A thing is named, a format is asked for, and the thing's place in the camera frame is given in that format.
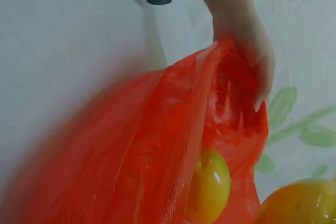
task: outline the red plastic bag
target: red plastic bag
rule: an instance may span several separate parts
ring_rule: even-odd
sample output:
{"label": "red plastic bag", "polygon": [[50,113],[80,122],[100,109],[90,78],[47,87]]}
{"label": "red plastic bag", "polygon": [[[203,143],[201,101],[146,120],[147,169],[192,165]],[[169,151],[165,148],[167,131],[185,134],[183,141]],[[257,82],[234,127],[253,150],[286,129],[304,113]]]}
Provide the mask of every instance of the red plastic bag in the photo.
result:
{"label": "red plastic bag", "polygon": [[222,154],[232,178],[216,223],[251,223],[268,133],[257,88],[229,40],[107,95],[42,179],[25,224],[184,223],[201,146]]}

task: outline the hand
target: hand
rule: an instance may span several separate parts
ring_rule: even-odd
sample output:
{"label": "hand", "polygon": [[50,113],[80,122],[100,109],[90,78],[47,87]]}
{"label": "hand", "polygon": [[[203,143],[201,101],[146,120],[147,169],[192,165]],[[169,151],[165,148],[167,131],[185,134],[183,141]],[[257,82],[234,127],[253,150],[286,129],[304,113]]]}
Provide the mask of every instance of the hand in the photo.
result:
{"label": "hand", "polygon": [[272,89],[275,58],[272,44],[252,0],[204,0],[214,25],[214,40],[232,38],[256,74],[259,84],[255,109]]}

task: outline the yellow apple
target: yellow apple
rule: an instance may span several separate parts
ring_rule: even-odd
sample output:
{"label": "yellow apple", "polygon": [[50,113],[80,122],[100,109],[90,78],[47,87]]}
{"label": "yellow apple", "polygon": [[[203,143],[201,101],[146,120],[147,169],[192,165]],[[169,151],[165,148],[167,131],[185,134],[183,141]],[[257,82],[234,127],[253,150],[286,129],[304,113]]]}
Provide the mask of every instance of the yellow apple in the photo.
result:
{"label": "yellow apple", "polygon": [[271,194],[254,224],[336,223],[336,183],[303,179]]}
{"label": "yellow apple", "polygon": [[202,149],[191,181],[186,218],[192,224],[212,224],[225,208],[230,172],[219,152]]}

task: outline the green leaf pattern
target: green leaf pattern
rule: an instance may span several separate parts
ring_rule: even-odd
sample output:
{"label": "green leaf pattern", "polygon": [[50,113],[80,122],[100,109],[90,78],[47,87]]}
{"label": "green leaf pattern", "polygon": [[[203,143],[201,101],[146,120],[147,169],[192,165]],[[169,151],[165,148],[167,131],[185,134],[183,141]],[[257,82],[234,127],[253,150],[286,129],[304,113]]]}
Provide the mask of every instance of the green leaf pattern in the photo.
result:
{"label": "green leaf pattern", "polygon": [[334,147],[336,145],[336,133],[324,126],[311,125],[300,133],[303,143],[314,147]]}
{"label": "green leaf pattern", "polygon": [[275,162],[265,153],[261,155],[255,170],[263,173],[272,172],[275,169]]}
{"label": "green leaf pattern", "polygon": [[268,108],[268,124],[271,130],[280,127],[296,102],[297,91],[295,87],[282,88],[274,97]]}
{"label": "green leaf pattern", "polygon": [[315,170],[311,174],[311,177],[312,178],[321,178],[325,175],[327,170],[328,170],[328,165],[326,165],[326,164],[319,165],[318,167],[315,168]]}
{"label": "green leaf pattern", "polygon": [[[322,118],[336,113],[336,105],[330,105],[314,111],[297,122],[283,126],[286,118],[292,111],[297,100],[295,87],[280,89],[268,107],[268,120],[270,134],[266,146],[277,144],[288,137],[297,135],[303,144],[317,148],[331,148],[336,146],[336,132],[316,122]],[[255,170],[262,173],[270,173],[276,168],[275,161],[265,153],[259,159]],[[328,166],[319,165],[312,173],[312,177],[321,177],[327,171]]]}

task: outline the white wall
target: white wall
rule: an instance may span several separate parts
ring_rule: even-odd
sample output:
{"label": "white wall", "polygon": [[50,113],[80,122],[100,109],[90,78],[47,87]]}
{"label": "white wall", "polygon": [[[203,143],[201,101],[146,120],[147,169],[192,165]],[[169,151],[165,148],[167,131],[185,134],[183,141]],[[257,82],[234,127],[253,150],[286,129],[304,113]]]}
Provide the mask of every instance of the white wall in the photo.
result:
{"label": "white wall", "polygon": [[[0,0],[1,188],[33,146],[106,83],[192,52],[174,47],[188,37],[187,12],[179,15],[179,5],[178,0],[157,8],[145,0]],[[176,27],[179,34],[170,35]]]}

